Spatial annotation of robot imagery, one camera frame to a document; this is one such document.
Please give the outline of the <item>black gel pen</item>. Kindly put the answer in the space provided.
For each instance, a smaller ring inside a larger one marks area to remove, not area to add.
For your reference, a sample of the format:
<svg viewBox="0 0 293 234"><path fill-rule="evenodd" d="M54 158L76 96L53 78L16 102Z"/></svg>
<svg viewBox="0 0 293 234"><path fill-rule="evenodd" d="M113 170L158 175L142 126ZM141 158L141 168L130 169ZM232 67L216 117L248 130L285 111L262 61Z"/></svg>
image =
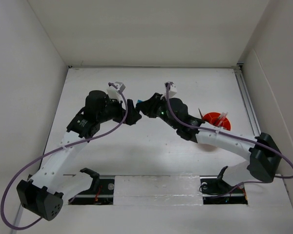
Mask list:
<svg viewBox="0 0 293 234"><path fill-rule="evenodd" d="M222 112L222 113L220 114L220 116L218 117L217 126L221 125L221 123L222 123L222 121L223 121L223 118L224 118L224 116L225 116L225 113L224 113L224 112Z"/></svg>

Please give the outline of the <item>pink pen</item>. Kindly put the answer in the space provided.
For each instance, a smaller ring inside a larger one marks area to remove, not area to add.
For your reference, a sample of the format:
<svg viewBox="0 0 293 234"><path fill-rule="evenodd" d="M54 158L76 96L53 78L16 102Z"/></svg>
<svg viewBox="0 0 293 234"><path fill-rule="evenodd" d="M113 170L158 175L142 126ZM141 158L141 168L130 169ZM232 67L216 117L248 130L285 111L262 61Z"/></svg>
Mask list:
<svg viewBox="0 0 293 234"><path fill-rule="evenodd" d="M220 121L219 121L219 126L224 122L224 120L226 119L227 115L228 115L228 112L226 112L226 113L224 113L224 114L222 115L222 118L221 118Z"/></svg>

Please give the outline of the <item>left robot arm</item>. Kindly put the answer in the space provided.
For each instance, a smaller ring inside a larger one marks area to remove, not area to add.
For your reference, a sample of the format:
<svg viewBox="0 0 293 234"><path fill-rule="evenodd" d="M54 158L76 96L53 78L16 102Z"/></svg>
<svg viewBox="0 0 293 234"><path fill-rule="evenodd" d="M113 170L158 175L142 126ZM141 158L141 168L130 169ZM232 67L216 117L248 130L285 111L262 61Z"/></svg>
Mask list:
<svg viewBox="0 0 293 234"><path fill-rule="evenodd" d="M100 130L100 125L112 120L131 126L141 117L131 99L123 102L110 98L104 91L89 92L85 106L67 126L60 150L53 153L27 181L21 180L18 183L17 193L21 205L42 219L54 219L68 193L62 186L65 180L64 171Z"/></svg>

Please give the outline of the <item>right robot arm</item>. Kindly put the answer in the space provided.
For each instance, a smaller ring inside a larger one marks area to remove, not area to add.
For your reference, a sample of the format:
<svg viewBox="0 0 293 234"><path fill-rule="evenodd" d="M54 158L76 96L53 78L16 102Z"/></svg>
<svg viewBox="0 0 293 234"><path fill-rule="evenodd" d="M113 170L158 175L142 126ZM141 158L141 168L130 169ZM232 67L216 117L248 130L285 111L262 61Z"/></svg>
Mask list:
<svg viewBox="0 0 293 234"><path fill-rule="evenodd" d="M165 99L159 93L146 101L139 101L136 108L149 118L160 118L184 140L211 145L244 159L242 163L223 167L217 178L201 187L204 194L225 195L244 183L272 183L276 177L281 161L280 151L266 133L251 137L231 134L191 116L180 99Z"/></svg>

